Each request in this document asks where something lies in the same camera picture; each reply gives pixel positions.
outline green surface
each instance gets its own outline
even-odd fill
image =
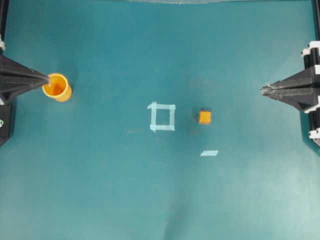
[[[11,0],[5,55],[65,74],[73,96],[17,99],[0,239],[319,238],[317,149],[259,91],[302,70],[314,39],[310,1]],[[153,101],[176,105],[174,132],[150,130]]]

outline tape strip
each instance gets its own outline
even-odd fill
[[[157,104],[156,101],[152,102],[147,109],[151,109],[151,124],[150,129],[154,132],[161,131],[174,131],[175,130],[175,110],[174,104]],[[169,125],[157,125],[157,109],[169,110]]]
[[[203,151],[200,156],[201,157],[217,156],[218,152],[219,152],[218,150]]]

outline small orange block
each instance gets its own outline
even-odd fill
[[[211,112],[210,111],[200,111],[199,124],[210,124],[210,123],[211,123]]]

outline table surface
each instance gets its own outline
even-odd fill
[[[17,98],[0,239],[318,238],[306,118],[260,95],[304,68],[314,39],[310,1],[11,0],[4,55],[63,73],[73,95]],[[150,130],[152,102],[176,106],[175,131]],[[197,124],[202,108],[210,125]]]

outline orange cup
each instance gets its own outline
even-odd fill
[[[51,73],[48,77],[49,84],[42,86],[44,94],[58,102],[68,101],[71,98],[72,89],[67,78],[60,73]]]

